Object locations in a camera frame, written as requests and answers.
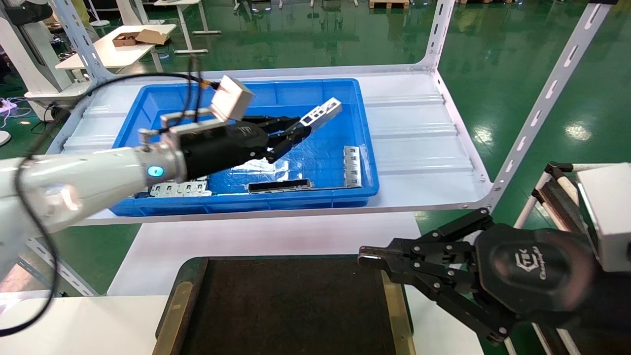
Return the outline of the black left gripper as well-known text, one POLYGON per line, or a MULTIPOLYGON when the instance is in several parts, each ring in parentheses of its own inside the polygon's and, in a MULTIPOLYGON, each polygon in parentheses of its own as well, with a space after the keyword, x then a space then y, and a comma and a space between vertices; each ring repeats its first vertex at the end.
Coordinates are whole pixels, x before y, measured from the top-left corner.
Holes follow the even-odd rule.
POLYGON ((250 160, 275 163, 311 134, 299 117, 244 117, 242 123, 180 137, 186 179, 212 175, 250 160))

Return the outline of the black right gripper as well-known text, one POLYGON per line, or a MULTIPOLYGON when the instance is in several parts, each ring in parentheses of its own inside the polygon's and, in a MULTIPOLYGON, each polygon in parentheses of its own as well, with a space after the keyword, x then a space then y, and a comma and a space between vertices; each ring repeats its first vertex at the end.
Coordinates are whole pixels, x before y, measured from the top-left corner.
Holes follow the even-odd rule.
POLYGON ((556 229, 493 226, 487 208, 460 216, 416 240, 395 238, 387 247, 363 246, 358 263, 392 270, 390 281, 412 285, 477 335, 498 345, 509 338, 515 325, 512 319, 475 305, 439 277, 412 269, 393 271, 399 266, 416 267, 416 263, 418 270, 426 271, 471 265, 475 248, 464 238, 480 231, 484 231, 476 238, 480 286, 513 313, 528 318, 566 317, 590 296, 597 261, 583 236, 556 229))

